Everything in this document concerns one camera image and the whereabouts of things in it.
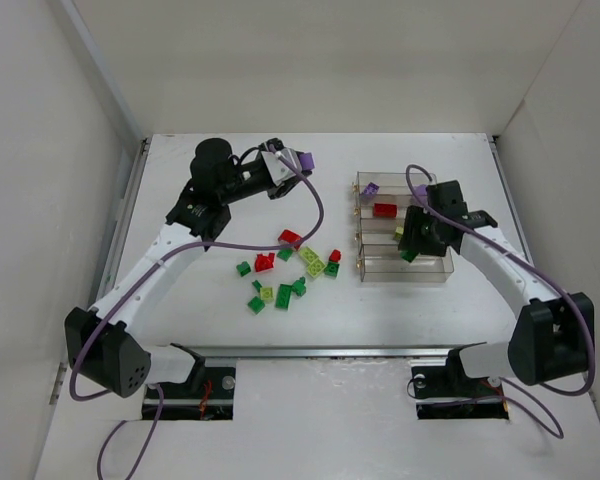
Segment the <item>green lego brick carried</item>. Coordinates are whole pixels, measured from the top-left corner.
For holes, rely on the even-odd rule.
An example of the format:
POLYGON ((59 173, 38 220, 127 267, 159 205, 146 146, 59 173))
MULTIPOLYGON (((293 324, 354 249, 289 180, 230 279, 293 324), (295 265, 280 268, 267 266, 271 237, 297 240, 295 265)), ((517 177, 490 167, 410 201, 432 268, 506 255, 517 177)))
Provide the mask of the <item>green lego brick carried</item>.
POLYGON ((417 252, 412 252, 412 251, 409 251, 409 250, 404 250, 404 251, 400 252, 400 256, 401 256, 401 258, 403 260, 411 263, 411 262, 413 262, 417 258, 418 253, 417 252))

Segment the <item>small purple lego brick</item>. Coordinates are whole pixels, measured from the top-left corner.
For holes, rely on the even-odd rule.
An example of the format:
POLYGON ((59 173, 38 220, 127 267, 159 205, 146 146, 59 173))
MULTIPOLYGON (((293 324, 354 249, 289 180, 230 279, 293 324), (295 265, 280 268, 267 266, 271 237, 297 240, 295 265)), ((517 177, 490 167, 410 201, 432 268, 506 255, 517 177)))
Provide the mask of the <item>small purple lego brick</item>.
POLYGON ((360 202, 362 204, 368 204, 369 202, 372 202, 378 195, 379 190, 380 190, 380 187, 376 183, 369 182, 362 189, 362 191, 359 195, 360 202))

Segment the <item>red rounded lego brick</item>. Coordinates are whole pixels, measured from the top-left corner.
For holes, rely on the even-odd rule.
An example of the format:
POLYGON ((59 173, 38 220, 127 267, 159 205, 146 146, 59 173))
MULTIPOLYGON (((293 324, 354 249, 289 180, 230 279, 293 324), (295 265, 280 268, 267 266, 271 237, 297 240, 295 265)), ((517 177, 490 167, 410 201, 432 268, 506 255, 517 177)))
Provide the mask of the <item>red rounded lego brick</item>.
POLYGON ((302 236, 292 230, 285 229, 278 236, 278 243, 286 248, 298 250, 302 246, 302 236))

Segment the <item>red rectangular lego brick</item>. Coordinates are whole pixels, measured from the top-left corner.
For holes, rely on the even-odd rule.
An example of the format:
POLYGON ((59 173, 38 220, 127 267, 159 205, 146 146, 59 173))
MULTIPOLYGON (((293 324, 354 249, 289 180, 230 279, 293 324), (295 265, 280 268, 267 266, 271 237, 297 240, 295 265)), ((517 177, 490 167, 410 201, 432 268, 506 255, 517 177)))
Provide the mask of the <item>red rectangular lego brick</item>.
POLYGON ((398 207, 391 203, 375 203, 372 212, 375 218, 396 218, 398 207))

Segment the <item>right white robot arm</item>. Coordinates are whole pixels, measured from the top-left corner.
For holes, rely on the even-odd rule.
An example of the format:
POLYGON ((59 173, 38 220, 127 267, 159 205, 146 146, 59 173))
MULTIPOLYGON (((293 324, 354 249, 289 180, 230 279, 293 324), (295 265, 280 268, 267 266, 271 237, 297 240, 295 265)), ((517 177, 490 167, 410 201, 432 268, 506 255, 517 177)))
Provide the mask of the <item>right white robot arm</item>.
POLYGON ((586 375, 576 395, 595 379, 594 306, 584 293, 569 294, 531 265, 484 210, 468 208, 459 183, 429 184, 406 212, 400 250, 443 257, 455 251, 504 299, 516 319, 509 341, 458 351, 468 377, 513 377, 525 385, 586 375))

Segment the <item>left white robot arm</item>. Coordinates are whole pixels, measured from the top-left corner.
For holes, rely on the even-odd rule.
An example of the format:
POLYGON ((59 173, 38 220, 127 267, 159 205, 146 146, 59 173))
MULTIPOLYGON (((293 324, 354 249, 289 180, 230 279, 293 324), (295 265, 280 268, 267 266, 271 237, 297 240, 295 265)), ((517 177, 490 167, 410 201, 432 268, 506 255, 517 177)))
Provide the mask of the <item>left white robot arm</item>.
POLYGON ((203 358, 177 344, 143 347, 138 341, 152 310, 178 277, 210 248, 228 248, 218 237, 231 219, 231 204, 266 193, 271 200, 306 183, 315 163, 311 153, 273 138, 253 147, 255 158, 233 153, 222 138, 200 142, 190 178, 157 237, 127 275, 91 307, 70 311, 64 321, 71 368, 71 397, 79 375, 100 386, 100 394, 128 398, 145 385, 197 387, 203 358))

